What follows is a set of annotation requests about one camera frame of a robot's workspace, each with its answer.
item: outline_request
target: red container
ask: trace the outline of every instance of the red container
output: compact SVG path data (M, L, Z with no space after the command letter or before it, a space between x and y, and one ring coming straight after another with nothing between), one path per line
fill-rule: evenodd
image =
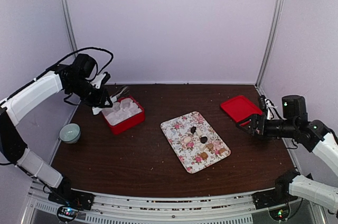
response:
M129 117L128 119L122 121L121 123L118 123L117 125L110 125L110 123L106 120L104 116L104 119L107 125L109 126L112 133L114 133L115 135L120 134L124 132L125 130L132 128L133 126L142 123L146 119L144 108L132 96L121 98L118 101L122 101L123 99L126 99L126 98L130 98L131 100L133 100L133 102L138 105L138 107L142 110L142 112L136 115L133 115L132 117Z
M221 108L237 123L262 111L245 96L236 96L221 104Z

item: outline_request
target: bowl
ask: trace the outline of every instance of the bowl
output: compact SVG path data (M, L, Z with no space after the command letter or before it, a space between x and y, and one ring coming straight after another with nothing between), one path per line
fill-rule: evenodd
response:
M76 143L81 135L80 126L77 124L67 124L59 132L59 139L67 144Z

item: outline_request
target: wooden table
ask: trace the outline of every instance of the wooden table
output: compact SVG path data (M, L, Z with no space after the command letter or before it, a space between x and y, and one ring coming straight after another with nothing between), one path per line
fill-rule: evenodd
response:
M108 88L114 93L117 87ZM257 104L254 86L133 85L131 91L145 108L146 120L118 136L89 107L76 111L72 122L80 125L81 138L74 145L62 143L52 164L73 188L136 197L224 195L271 188L293 168L281 141L247 135L220 109L236 95ZM159 126L191 111L199 111L232 151L195 174L186 172Z

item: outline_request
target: floral tray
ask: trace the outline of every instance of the floral tray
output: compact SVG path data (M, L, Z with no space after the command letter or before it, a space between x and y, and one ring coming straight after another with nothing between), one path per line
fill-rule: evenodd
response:
M191 132L192 127L199 129L200 136ZM220 136L197 111L163 122L161 129L184 168L191 174L209 167L231 153ZM200 140L203 136L208 138L205 144Z

